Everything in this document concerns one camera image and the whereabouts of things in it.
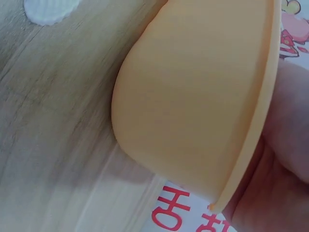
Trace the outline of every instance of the finger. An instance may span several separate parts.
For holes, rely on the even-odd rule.
[[[279,161],[309,183],[309,71],[280,60],[263,135]]]

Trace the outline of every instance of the silicone bowl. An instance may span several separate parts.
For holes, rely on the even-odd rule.
[[[126,57],[112,98],[122,149],[221,212],[261,134],[281,0],[169,0]]]

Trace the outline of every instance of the red japanese character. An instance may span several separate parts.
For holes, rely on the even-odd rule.
[[[183,220],[178,214],[174,213],[172,210],[173,210],[174,207],[177,207],[177,208],[180,208],[180,209],[183,209],[183,210],[186,210],[186,211],[190,211],[189,206],[177,203],[177,200],[180,196],[189,197],[190,193],[179,190],[179,189],[171,188],[171,187],[168,187],[168,186],[164,186],[163,190],[175,193],[175,196],[173,197],[172,200],[169,200],[169,199],[166,199],[166,198],[163,198],[163,197],[158,198],[158,201],[169,204],[169,207],[167,209],[157,207],[152,213],[152,220],[154,221],[155,224],[157,224],[159,227],[161,227],[163,229],[170,230],[170,231],[177,231],[182,226]],[[161,223],[156,218],[156,216],[158,214],[165,214],[165,215],[169,215],[171,217],[174,217],[177,220],[176,225],[174,227],[168,227],[168,226],[164,225],[163,223]]]
[[[227,232],[228,228],[230,227],[230,224],[226,220],[222,221],[222,224],[224,225],[222,232]]]
[[[213,214],[211,216],[203,214],[202,217],[208,220],[207,225],[200,225],[196,232],[216,232],[216,229],[213,227],[214,224],[220,224],[221,221],[216,218],[217,215]]]

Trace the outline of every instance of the light wood grain surface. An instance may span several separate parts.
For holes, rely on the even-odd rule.
[[[0,232],[138,232],[164,179],[117,146],[119,67],[166,0],[83,0],[51,27],[0,0]]]

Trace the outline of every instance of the bowl rim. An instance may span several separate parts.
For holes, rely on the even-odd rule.
[[[279,62],[281,0],[273,0],[273,8],[269,50],[260,94],[257,99],[256,108],[254,110],[247,136],[232,173],[217,202],[210,205],[210,210],[215,214],[222,212],[227,206],[249,166],[261,135],[272,99]]]

